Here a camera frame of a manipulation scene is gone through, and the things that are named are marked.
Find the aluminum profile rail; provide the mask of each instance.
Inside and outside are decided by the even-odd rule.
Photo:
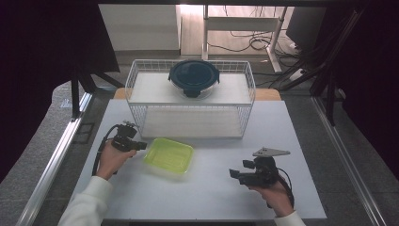
[[[40,177],[38,184],[35,187],[29,201],[27,202],[18,222],[16,225],[32,225],[35,221],[36,216],[47,196],[47,193],[52,185],[54,179],[56,178],[56,173],[61,166],[62,160],[64,159],[68,148],[72,143],[73,136],[82,121],[82,117],[88,108],[90,100],[92,98],[91,94],[85,93],[80,101],[80,114],[77,116],[76,120],[70,121],[67,128],[64,131],[60,141],[58,142],[56,149],[53,152],[52,157],[49,160],[43,174]]]
[[[317,113],[319,114],[320,119],[322,120],[324,126],[326,127],[328,136],[330,137],[335,149],[337,150],[338,156],[341,158],[343,166],[351,180],[355,190],[357,191],[359,198],[369,216],[371,222],[375,226],[383,226],[387,225],[384,218],[381,215],[381,211],[373,197],[373,194],[364,183],[363,179],[360,176],[358,169],[356,168],[349,152],[341,140],[340,135],[338,134],[335,127],[331,126],[329,123],[326,114],[324,105],[320,99],[320,97],[311,97],[313,104],[316,107]]]

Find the white wall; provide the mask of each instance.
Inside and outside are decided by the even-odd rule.
[[[180,49],[180,6],[99,7],[115,51]]]

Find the white sleeve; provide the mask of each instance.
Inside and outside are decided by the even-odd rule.
[[[92,176],[86,189],[68,204],[58,225],[101,225],[105,216],[112,185],[105,179]]]
[[[275,218],[275,222],[277,226],[305,226],[305,223],[296,211],[284,218]]]

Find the white desk leg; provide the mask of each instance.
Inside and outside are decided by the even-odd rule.
[[[208,59],[208,5],[203,6],[202,59]]]
[[[267,47],[267,54],[269,54],[270,62],[272,63],[273,69],[275,73],[282,73],[281,67],[279,66],[279,61],[276,58],[276,43],[279,40],[279,32],[281,31],[282,24],[284,23],[285,13],[287,12],[287,7],[284,8],[281,16],[279,17],[279,21],[276,25],[276,30],[273,33],[272,40],[270,42],[269,47]]]

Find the hand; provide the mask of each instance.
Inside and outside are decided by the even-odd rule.
[[[277,181],[269,188],[249,186],[250,190],[258,191],[264,200],[273,208],[278,218],[286,217],[294,212],[284,186]]]
[[[135,150],[130,152],[121,152],[111,145],[112,139],[105,143],[103,152],[100,157],[100,167],[97,170],[96,176],[102,177],[105,180],[111,178],[114,172],[118,171],[123,163],[130,157],[136,154]]]

